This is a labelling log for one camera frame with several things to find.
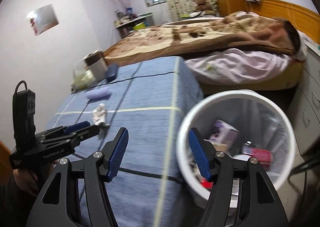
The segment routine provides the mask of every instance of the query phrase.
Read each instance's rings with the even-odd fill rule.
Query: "cabinet drawer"
[[[305,69],[311,74],[318,85],[320,85],[320,54],[318,54],[318,49],[313,45],[308,46]]]
[[[304,155],[320,136],[320,122],[313,111],[308,99],[297,88],[288,110],[294,135],[301,155]]]
[[[320,120],[320,86],[305,69],[303,70],[299,88],[310,102],[313,110]]]

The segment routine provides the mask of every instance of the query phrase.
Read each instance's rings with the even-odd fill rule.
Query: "brown blanket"
[[[163,56],[197,58],[228,48],[293,55],[299,47],[299,34],[288,20],[245,15],[141,29],[107,49],[104,56],[108,64],[125,66]]]

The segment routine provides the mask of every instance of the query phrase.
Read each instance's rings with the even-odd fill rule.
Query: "white trash bin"
[[[188,132],[192,127],[196,127],[202,137],[208,139],[217,119],[239,130],[234,145],[241,147],[243,138],[249,137],[257,148],[272,152],[273,161],[267,173],[278,190],[287,179],[295,156],[296,140],[289,119],[275,103],[256,92],[225,91],[196,104],[185,116],[178,132],[177,160],[195,203],[204,208],[210,191],[204,188],[192,173],[189,161],[193,155],[188,143]],[[230,208],[236,206],[237,196],[232,195]]]

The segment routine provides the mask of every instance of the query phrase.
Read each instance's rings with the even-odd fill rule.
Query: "red can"
[[[273,160],[272,153],[268,150],[242,147],[242,154],[257,158],[265,170],[269,168]]]
[[[212,186],[213,186],[213,182],[208,182],[205,178],[202,179],[202,181],[200,182],[200,184],[207,188],[208,190],[211,190]]]

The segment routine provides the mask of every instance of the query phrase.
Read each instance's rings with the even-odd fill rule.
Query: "blue bedspread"
[[[104,86],[102,81],[96,87]],[[105,104],[106,121],[111,124],[107,136],[81,142],[76,154],[87,157],[113,140],[120,127],[128,129],[129,143],[121,163],[124,170],[106,184],[118,225],[179,226],[185,196],[175,141],[184,116],[203,98],[197,80],[183,58],[163,57],[119,68],[117,79],[108,87],[112,91],[109,100],[88,102],[85,91],[69,95],[48,128],[84,120],[92,123],[92,110]],[[79,158],[70,155],[69,159]],[[80,181],[82,216],[90,225],[83,189]]]

